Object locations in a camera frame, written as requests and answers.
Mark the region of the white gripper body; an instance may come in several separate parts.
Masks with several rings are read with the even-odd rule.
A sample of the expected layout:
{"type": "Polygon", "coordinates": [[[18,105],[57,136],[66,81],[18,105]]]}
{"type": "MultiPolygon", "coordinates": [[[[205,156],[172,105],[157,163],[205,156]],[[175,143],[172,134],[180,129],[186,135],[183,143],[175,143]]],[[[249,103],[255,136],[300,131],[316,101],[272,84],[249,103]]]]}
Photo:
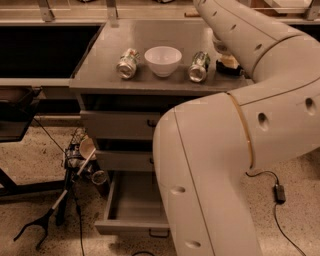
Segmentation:
{"type": "Polygon", "coordinates": [[[218,36],[215,33],[212,34],[212,42],[214,45],[214,49],[221,55],[232,55],[227,46],[218,38],[218,36]]]}

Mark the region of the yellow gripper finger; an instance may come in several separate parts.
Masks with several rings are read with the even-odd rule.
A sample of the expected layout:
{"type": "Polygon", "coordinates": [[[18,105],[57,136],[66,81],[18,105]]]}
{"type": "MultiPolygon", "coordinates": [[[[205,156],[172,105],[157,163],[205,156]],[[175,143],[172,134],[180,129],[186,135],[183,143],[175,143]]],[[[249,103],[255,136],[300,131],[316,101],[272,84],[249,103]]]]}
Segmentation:
{"type": "Polygon", "coordinates": [[[220,60],[228,68],[236,69],[239,66],[238,61],[232,55],[222,55],[220,60]]]}

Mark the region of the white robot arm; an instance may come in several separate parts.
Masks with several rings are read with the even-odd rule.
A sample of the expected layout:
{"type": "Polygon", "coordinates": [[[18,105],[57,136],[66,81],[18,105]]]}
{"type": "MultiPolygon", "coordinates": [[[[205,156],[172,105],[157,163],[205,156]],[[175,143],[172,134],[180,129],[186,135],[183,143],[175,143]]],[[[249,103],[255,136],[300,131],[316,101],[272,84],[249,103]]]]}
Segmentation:
{"type": "Polygon", "coordinates": [[[153,140],[178,256],[262,256],[240,178],[320,145],[320,43],[237,0],[193,0],[252,79],[180,104],[153,140]]]}

